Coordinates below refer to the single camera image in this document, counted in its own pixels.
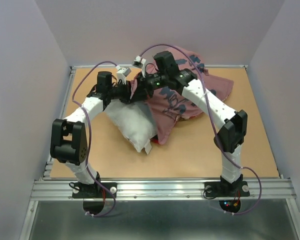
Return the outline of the white pillow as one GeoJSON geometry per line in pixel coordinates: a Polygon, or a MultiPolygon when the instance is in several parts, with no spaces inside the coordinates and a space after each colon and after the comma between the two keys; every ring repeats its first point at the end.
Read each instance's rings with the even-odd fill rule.
{"type": "Polygon", "coordinates": [[[146,103],[125,104],[120,100],[113,100],[105,113],[138,153],[143,150],[146,154],[150,153],[151,139],[157,134],[157,127],[146,103]]]}

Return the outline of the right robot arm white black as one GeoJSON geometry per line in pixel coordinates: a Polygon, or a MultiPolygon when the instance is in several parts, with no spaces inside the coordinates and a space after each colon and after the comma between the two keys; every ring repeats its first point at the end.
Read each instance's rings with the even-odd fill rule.
{"type": "Polygon", "coordinates": [[[154,56],[157,71],[146,72],[145,60],[140,56],[134,64],[141,68],[133,85],[132,100],[153,99],[154,91],[168,87],[191,101],[210,118],[214,131],[214,143],[222,157],[220,180],[209,183],[205,194],[208,198],[248,197],[249,187],[243,179],[241,150],[247,133],[248,115],[224,104],[204,85],[201,74],[190,69],[180,69],[169,51],[154,56]]]}

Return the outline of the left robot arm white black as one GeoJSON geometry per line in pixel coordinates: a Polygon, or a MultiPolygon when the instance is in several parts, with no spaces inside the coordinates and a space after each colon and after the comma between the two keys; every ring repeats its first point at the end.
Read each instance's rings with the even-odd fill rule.
{"type": "Polygon", "coordinates": [[[91,148],[91,121],[102,113],[114,99],[128,99],[131,89],[126,77],[129,68],[120,68],[113,76],[109,71],[100,71],[96,85],[87,94],[83,103],[64,119],[55,119],[51,128],[50,155],[65,164],[76,176],[70,182],[75,199],[115,197],[116,187],[105,187],[100,175],[88,162],[91,148]]]}

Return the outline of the pink pillowcase with dark print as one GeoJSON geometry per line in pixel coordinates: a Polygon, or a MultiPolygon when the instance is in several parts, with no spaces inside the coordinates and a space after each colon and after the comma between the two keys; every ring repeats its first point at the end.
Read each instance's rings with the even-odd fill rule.
{"type": "MultiPolygon", "coordinates": [[[[216,95],[221,101],[225,101],[232,92],[234,82],[230,79],[215,76],[205,68],[203,57],[199,54],[182,48],[182,54],[178,50],[168,47],[165,49],[172,53],[180,70],[189,69],[195,74],[198,68],[203,75],[205,87],[216,95]]],[[[203,113],[194,103],[187,100],[175,90],[167,86],[156,89],[153,97],[145,103],[150,109],[156,125],[156,136],[154,142],[163,145],[167,142],[169,135],[179,119],[188,120],[203,113]]]]}

